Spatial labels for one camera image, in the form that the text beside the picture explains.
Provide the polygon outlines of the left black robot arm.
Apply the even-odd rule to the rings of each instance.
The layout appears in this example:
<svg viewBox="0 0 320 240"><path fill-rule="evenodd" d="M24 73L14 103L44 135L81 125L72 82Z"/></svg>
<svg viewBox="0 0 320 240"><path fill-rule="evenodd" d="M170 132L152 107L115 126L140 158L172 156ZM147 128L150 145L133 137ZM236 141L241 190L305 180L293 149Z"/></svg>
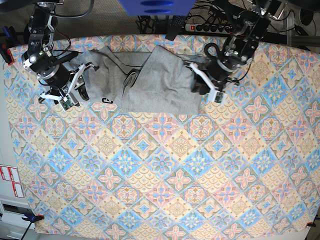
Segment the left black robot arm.
<svg viewBox="0 0 320 240"><path fill-rule="evenodd" d="M204 46L206 65L192 62L188 65L194 72L191 92L207 95L208 101L221 103L228 84L238 85L240 79L231 77L237 69L252 62L260 41L265 36L271 18L280 8L278 0L254 0L251 10L237 12L227 0L219 1L233 33L223 47L211 42Z"/></svg>

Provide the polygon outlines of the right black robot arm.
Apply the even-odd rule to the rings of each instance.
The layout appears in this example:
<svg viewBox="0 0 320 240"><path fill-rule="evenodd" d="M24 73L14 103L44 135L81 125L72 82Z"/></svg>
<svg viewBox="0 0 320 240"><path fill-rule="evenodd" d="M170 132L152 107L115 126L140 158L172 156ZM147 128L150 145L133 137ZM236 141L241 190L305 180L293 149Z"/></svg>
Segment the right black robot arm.
<svg viewBox="0 0 320 240"><path fill-rule="evenodd" d="M74 92L77 91L82 100L88 101L83 73L92 68L98 70L92 62L80 64L75 70L68 70L64 63L78 56L77 51L66 48L54 55L54 35L57 33L58 18L56 6L63 4L61 0L37 0L29 20L27 51L21 56L23 68L36 75L39 83L48 87L38 98L39 103L52 100L63 110L80 105Z"/></svg>

